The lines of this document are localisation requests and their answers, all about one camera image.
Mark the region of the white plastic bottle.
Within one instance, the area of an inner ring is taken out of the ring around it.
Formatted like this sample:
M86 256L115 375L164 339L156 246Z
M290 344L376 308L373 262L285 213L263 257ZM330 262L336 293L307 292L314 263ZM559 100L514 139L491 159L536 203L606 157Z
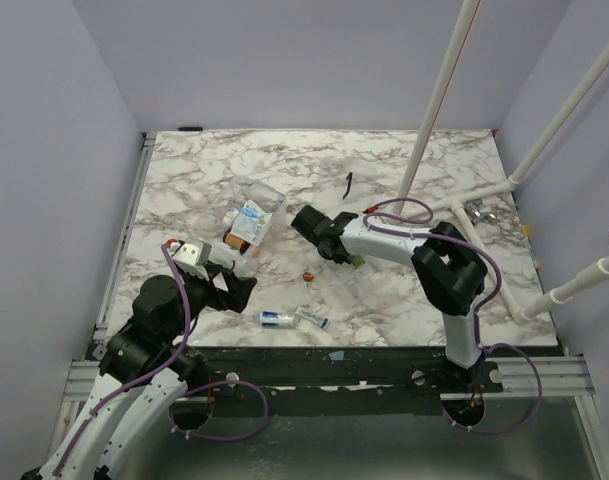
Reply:
M222 217L221 224L226 229L231 228L238 216L239 216L239 211L235 208L231 208Z

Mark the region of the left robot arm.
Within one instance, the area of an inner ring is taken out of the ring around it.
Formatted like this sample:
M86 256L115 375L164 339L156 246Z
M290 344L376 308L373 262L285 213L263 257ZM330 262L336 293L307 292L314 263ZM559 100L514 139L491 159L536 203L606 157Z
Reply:
M106 346L91 393L55 454L26 479L115 479L130 451L181 395L210 379L205 357L175 344L205 308L241 313L257 284L218 265L207 276L155 275Z

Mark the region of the white gauze roll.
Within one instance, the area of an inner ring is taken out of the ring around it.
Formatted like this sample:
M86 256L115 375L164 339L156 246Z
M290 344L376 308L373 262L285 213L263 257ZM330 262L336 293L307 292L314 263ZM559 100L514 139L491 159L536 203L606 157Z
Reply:
M260 311L259 322L263 328L295 328L299 318L295 313L280 313L274 311Z

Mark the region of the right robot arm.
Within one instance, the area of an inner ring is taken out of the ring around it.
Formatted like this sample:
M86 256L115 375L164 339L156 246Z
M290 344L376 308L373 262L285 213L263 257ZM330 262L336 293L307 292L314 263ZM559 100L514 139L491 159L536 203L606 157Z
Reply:
M433 229L377 222L376 206L363 213L341 212L330 218L310 205L294 217L291 227L337 264L355 257L374 257L414 269L430 304L441 312L446 336L444 379L464 392L480 380L483 357L475 309L485 289L488 269L477 247L464 240L451 223Z

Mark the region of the clear plastic medicine box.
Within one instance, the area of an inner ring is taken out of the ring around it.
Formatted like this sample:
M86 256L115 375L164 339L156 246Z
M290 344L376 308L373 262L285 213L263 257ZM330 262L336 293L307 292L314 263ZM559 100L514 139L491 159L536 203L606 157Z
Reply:
M198 232L239 276L252 276L285 224L287 199L274 187L235 176L199 216Z

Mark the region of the blue white gauze dressing pack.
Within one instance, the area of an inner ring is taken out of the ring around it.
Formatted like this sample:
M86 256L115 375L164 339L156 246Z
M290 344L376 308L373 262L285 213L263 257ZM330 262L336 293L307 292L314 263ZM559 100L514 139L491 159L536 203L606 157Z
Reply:
M272 216L272 213L264 211L254 201L247 200L232 225L231 232L252 245L258 245L270 227Z

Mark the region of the amber bottle orange cap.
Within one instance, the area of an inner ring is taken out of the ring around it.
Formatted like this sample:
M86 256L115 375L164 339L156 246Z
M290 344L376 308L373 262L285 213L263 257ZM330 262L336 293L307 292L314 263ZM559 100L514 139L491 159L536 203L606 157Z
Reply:
M225 232L223 242L241 255L244 255L247 251L253 249L253 245L250 242L234 235L231 230Z

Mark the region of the small green medicine carton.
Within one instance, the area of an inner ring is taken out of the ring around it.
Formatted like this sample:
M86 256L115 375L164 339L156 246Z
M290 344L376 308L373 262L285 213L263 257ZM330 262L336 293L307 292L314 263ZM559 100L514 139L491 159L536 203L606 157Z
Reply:
M350 255L349 263L354 269L358 269L365 265L365 260L360 255Z

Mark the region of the small blue white tube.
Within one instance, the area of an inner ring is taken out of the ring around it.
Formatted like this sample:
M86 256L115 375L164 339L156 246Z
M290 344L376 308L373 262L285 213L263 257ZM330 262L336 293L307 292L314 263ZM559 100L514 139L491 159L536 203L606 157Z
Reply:
M326 329L330 323L328 318L306 310L298 310L296 314L302 320L306 320L322 330Z

